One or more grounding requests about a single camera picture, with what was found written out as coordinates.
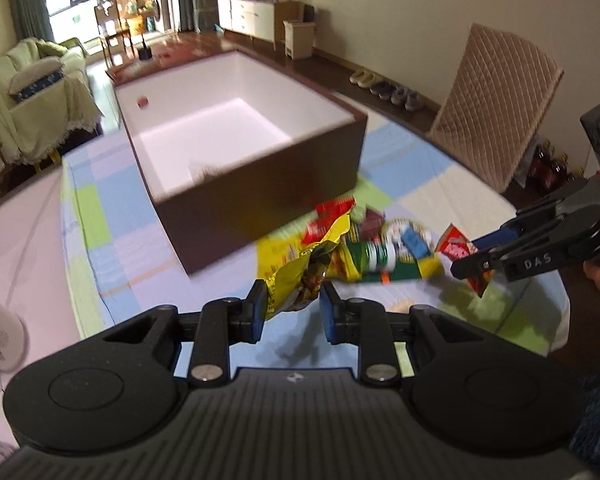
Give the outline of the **cream fluffy puff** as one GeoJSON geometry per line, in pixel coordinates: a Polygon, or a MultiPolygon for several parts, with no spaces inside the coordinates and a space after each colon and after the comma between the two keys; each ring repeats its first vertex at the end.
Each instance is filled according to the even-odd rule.
{"type": "Polygon", "coordinates": [[[386,307],[386,311],[390,313],[408,313],[411,311],[411,308],[414,307],[414,304],[414,301],[404,299],[395,304],[390,304],[389,307],[386,307]]]}

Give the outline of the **small red candy packet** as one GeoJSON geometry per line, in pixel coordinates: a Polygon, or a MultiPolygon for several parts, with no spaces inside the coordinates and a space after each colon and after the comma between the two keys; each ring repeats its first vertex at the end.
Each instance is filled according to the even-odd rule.
{"type": "MultiPolygon", "coordinates": [[[[445,255],[451,262],[455,262],[478,252],[478,248],[459,228],[451,223],[439,238],[436,252],[445,255]]],[[[466,282],[478,297],[482,297],[492,281],[493,274],[493,271],[481,272],[471,278],[466,278],[466,282]]]]}

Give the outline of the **yellow snack bag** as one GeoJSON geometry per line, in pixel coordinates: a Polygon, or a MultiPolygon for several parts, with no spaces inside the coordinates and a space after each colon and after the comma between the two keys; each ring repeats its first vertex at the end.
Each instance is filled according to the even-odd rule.
{"type": "Polygon", "coordinates": [[[302,310],[317,298],[332,255],[350,227],[347,213],[316,243],[304,246],[299,235],[266,236],[257,241],[257,278],[268,288],[267,321],[283,312],[302,310]]]}

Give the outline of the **blue binder clip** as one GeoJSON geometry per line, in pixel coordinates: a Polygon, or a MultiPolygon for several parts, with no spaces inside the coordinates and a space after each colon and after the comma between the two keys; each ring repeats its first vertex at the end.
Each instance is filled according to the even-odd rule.
{"type": "Polygon", "coordinates": [[[410,226],[402,233],[401,242],[415,260],[431,256],[431,250],[426,240],[410,226]]]}

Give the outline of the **green white bottle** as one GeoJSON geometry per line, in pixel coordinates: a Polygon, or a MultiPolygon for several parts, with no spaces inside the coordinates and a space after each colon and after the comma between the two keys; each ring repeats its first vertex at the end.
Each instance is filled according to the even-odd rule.
{"type": "Polygon", "coordinates": [[[353,264],[361,274],[392,273],[407,264],[397,244],[390,242],[347,242],[353,264]]]}

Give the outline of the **green yellow flat package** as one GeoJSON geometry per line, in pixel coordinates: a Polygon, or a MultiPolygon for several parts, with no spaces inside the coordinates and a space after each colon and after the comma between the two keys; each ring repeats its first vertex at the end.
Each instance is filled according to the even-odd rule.
{"type": "Polygon", "coordinates": [[[332,254],[326,278],[389,284],[444,273],[431,232],[407,218],[353,222],[332,254]]]}

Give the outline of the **quilted beige chair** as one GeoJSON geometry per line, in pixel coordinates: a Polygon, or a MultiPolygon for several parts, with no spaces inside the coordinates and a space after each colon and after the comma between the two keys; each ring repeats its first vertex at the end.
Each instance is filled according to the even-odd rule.
{"type": "Polygon", "coordinates": [[[531,41],[473,24],[428,139],[504,192],[538,132],[564,71],[531,41]]]}

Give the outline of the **checkered tablecloth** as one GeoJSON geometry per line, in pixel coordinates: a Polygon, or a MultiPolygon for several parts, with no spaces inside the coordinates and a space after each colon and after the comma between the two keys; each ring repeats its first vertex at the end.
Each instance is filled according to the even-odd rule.
{"type": "MultiPolygon", "coordinates": [[[[432,237],[456,226],[469,238],[490,233],[514,207],[471,172],[410,130],[372,116],[354,197],[388,219],[421,223],[432,237]]],[[[187,274],[145,190],[128,137],[116,132],[78,148],[62,164],[61,232],[67,282],[82,337],[173,304],[196,312],[208,301],[242,297],[264,250],[294,250],[308,218],[187,274]]],[[[376,300],[390,310],[430,304],[535,353],[562,348],[570,302],[557,273],[515,283],[496,276],[482,295],[441,274],[429,280],[339,284],[342,296],[376,300]]]]}

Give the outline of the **red snack bag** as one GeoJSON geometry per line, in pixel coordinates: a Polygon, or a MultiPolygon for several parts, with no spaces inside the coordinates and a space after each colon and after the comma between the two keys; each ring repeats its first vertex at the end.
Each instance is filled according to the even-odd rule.
{"type": "Polygon", "coordinates": [[[317,217],[310,221],[304,234],[302,244],[304,246],[319,242],[334,222],[343,214],[347,214],[355,206],[355,198],[352,196],[336,198],[328,202],[318,204],[315,207],[317,217]]]}

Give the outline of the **brown white storage box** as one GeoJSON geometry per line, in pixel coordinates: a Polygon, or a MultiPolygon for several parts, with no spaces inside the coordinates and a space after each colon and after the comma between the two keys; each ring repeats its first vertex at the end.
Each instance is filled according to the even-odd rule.
{"type": "Polygon", "coordinates": [[[357,108],[266,58],[234,50],[114,90],[140,174],[187,273],[355,187],[357,108]]]}

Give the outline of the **white waste bin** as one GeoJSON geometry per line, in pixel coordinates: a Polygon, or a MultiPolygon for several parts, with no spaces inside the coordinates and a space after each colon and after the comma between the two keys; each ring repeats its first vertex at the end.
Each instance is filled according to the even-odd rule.
{"type": "Polygon", "coordinates": [[[294,61],[305,60],[313,54],[315,24],[284,21],[285,53],[294,61]]]}

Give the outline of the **green covered sofa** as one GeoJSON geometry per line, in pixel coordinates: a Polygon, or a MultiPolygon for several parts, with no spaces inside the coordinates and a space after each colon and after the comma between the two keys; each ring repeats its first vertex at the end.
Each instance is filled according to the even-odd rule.
{"type": "Polygon", "coordinates": [[[101,119],[81,47],[27,38],[0,56],[0,159],[5,164],[36,164],[74,130],[95,131],[101,119]],[[9,93],[17,72],[48,56],[60,58],[59,72],[9,93]]]}

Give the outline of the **white tv cabinet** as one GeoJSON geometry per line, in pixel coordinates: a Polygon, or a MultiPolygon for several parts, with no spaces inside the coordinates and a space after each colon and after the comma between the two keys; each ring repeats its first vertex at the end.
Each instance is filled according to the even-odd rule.
{"type": "Polygon", "coordinates": [[[216,0],[220,27],[278,44],[285,38],[286,21],[298,20],[302,3],[294,0],[216,0]]]}

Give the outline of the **grey sofa cushion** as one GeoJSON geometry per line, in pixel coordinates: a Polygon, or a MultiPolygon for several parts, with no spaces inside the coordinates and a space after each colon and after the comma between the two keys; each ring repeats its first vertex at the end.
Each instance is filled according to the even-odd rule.
{"type": "Polygon", "coordinates": [[[59,72],[61,69],[62,63],[57,56],[41,58],[26,66],[12,77],[9,84],[9,93],[16,94],[44,77],[59,72]]]}

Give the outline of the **wooden chair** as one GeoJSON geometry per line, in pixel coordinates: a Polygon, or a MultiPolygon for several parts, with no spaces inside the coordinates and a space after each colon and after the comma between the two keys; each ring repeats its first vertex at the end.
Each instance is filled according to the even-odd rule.
{"type": "Polygon", "coordinates": [[[122,61],[134,58],[131,31],[120,18],[117,3],[112,0],[99,3],[94,7],[94,15],[106,66],[110,68],[116,65],[116,55],[121,55],[122,61]]]}

